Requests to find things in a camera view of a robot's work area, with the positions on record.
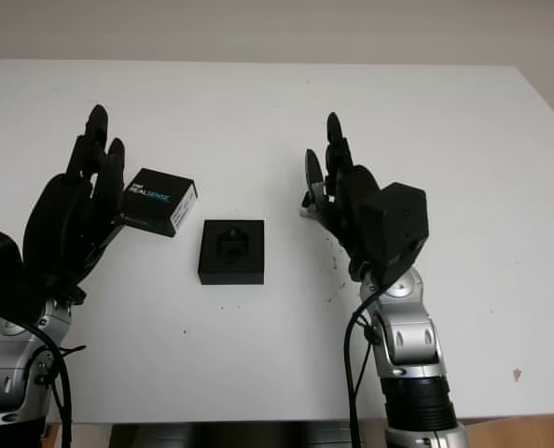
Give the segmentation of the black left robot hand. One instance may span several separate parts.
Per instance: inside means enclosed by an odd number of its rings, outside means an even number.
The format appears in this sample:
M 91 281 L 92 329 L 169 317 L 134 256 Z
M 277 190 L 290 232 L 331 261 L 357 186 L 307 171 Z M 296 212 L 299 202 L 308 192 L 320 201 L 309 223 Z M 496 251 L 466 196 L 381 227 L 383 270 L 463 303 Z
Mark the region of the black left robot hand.
M 80 283 L 123 228 L 125 147 L 107 141 L 108 114 L 90 112 L 64 172 L 53 176 L 38 198 L 23 237 L 24 268 L 46 295 L 81 304 Z

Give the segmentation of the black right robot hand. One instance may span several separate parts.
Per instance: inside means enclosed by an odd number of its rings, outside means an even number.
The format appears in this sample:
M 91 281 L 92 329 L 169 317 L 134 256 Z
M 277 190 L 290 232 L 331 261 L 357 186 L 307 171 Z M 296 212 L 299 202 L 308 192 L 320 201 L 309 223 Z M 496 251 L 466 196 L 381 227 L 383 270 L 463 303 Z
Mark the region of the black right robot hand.
M 369 260 L 358 209 L 368 194 L 378 190 L 378 184 L 366 167 L 353 162 L 348 140 L 334 112 L 327 117 L 326 136 L 325 170 L 315 151 L 306 150 L 307 189 L 300 214 L 317 221 L 338 240 L 350 258 L 350 277 L 360 282 L 368 270 Z

